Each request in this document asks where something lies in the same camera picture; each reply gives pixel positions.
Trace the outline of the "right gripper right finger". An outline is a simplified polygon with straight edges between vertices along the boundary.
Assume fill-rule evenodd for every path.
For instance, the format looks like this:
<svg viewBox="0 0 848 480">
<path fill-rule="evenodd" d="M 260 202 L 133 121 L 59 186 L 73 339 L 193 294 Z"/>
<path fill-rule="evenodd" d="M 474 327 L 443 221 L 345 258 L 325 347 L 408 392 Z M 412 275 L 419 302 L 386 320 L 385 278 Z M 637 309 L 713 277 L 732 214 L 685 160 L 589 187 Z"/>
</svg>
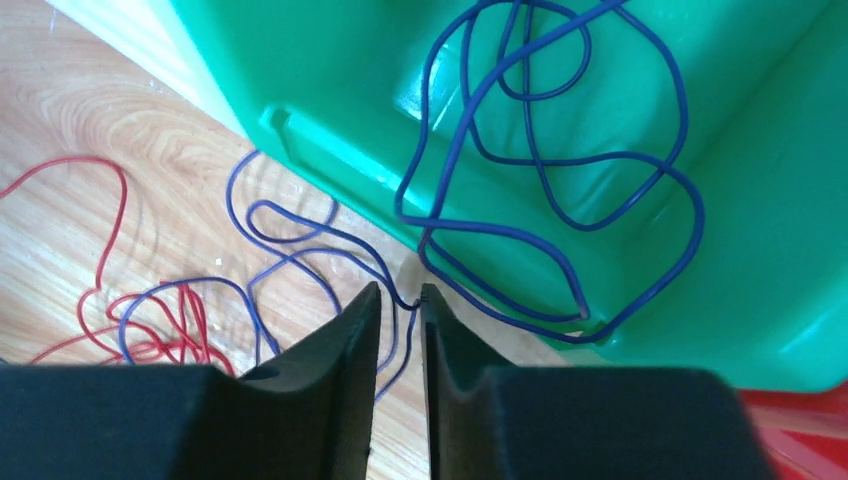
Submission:
<svg viewBox="0 0 848 480">
<path fill-rule="evenodd" d="M 435 479 L 772 479 L 740 399 L 711 372 L 519 366 L 432 284 L 420 317 Z"/>
</svg>

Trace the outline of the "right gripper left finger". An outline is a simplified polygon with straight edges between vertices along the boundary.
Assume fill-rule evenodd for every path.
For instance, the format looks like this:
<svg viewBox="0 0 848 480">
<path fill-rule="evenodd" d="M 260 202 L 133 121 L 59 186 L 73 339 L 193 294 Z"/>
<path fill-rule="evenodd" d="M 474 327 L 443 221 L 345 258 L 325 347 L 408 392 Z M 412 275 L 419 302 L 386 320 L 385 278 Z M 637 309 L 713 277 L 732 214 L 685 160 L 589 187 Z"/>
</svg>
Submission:
<svg viewBox="0 0 848 480">
<path fill-rule="evenodd" d="M 381 292 L 234 378 L 202 365 L 5 366 L 5 479 L 362 479 Z"/>
</svg>

